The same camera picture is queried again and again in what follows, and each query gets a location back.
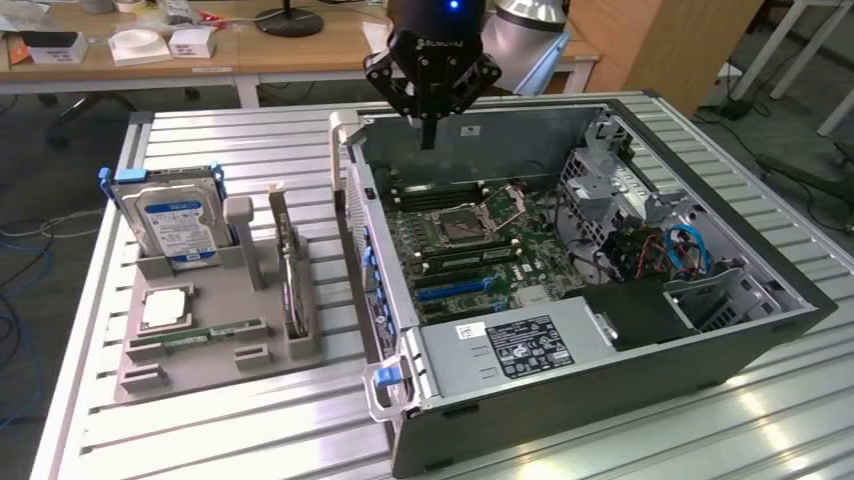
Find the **circuit board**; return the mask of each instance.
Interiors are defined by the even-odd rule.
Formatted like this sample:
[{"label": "circuit board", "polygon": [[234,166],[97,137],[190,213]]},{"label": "circuit board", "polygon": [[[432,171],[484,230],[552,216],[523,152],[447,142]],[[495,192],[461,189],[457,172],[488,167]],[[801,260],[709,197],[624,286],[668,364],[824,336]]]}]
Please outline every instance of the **circuit board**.
[{"label": "circuit board", "polygon": [[385,206],[423,324],[559,300],[584,285],[544,209],[509,185],[480,204],[427,211]]}]

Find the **hard drive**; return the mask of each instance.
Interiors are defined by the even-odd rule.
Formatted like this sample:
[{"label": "hard drive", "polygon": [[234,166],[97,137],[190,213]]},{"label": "hard drive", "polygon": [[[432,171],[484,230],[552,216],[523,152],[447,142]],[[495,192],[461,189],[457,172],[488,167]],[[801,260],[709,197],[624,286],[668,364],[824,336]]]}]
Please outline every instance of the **hard drive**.
[{"label": "hard drive", "polygon": [[174,270],[216,265],[217,249],[233,245],[222,216],[218,165],[98,174],[101,189],[124,214],[142,257],[164,256]]}]

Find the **robotic arm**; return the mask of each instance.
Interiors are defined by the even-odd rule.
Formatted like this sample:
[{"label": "robotic arm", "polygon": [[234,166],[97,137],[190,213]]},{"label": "robotic arm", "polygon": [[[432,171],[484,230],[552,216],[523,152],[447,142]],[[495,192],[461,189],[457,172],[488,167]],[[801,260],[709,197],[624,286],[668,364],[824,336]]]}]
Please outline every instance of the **robotic arm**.
[{"label": "robotic arm", "polygon": [[[485,26],[485,0],[397,1],[401,14],[388,47],[365,57],[364,72],[390,107],[420,129],[420,148],[432,149],[439,120],[463,113],[496,83],[499,64],[528,80],[532,71],[541,77],[543,58],[553,59],[545,62],[548,80],[568,41],[568,0],[497,0]],[[402,78],[393,78],[394,67]]]}]

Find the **warning sticker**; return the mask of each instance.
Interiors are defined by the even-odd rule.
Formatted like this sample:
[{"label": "warning sticker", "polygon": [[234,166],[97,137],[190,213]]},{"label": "warning sticker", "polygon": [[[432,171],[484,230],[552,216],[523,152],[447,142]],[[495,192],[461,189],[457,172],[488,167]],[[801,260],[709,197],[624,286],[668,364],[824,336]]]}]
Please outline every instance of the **warning sticker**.
[{"label": "warning sticker", "polygon": [[162,254],[177,262],[194,262],[213,256],[216,243],[210,229],[198,221],[201,202],[160,203],[145,206],[148,223]]},{"label": "warning sticker", "polygon": [[575,363],[548,315],[488,327],[485,334],[508,378]]}]

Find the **table leg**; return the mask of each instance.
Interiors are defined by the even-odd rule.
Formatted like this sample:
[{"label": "table leg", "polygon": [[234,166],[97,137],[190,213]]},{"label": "table leg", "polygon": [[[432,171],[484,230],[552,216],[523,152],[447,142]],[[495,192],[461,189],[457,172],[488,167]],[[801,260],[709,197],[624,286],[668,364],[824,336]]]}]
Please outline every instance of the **table leg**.
[{"label": "table leg", "polygon": [[783,17],[783,21],[779,22],[779,26],[776,27],[776,30],[773,30],[771,38],[768,38],[768,41],[764,43],[764,47],[761,47],[761,51],[759,52],[759,55],[756,55],[756,59],[752,61],[740,82],[735,85],[735,90],[731,95],[735,100],[741,98],[747,93],[747,90],[749,90],[753,80],[759,76],[764,65],[768,63],[768,59],[776,51],[779,44],[783,42],[783,38],[785,38],[785,34],[788,33],[788,30],[791,30],[797,18],[800,18],[804,9],[805,3],[803,1],[795,1],[795,4],[788,9],[785,17]]},{"label": "table leg", "polygon": [[240,97],[240,108],[258,108],[257,100],[257,75],[234,75],[234,87]]},{"label": "table leg", "polygon": [[817,134],[821,137],[825,137],[832,133],[833,129],[839,126],[839,123],[841,123],[844,116],[851,113],[851,110],[854,110],[854,89],[851,90],[851,93],[848,93],[848,96],[844,97],[844,100],[841,100],[841,104],[829,114],[829,117],[827,117],[827,120],[824,120],[824,123],[821,123],[821,126],[817,127]]},{"label": "table leg", "polygon": [[800,52],[795,63],[792,63],[791,67],[788,67],[785,75],[783,75],[781,80],[779,81],[776,87],[773,88],[773,91],[771,92],[772,99],[776,100],[785,94],[785,90],[788,89],[791,82],[793,82],[795,78],[800,74],[803,67],[805,67],[805,64],[812,58],[812,55],[815,55],[819,47],[824,44],[827,37],[829,37],[829,34],[836,29],[836,26],[839,25],[839,22],[841,22],[841,19],[847,15],[850,9],[851,2],[846,2],[844,4],[839,5],[835,13],[828,18],[827,22],[824,22],[824,25],[821,26],[821,28],[819,28],[817,32],[815,32],[815,36],[812,37],[809,44]]},{"label": "table leg", "polygon": [[587,81],[589,80],[589,74],[592,73],[593,62],[576,62],[575,68],[565,79],[565,85],[563,86],[563,93],[581,93],[587,88]]}]

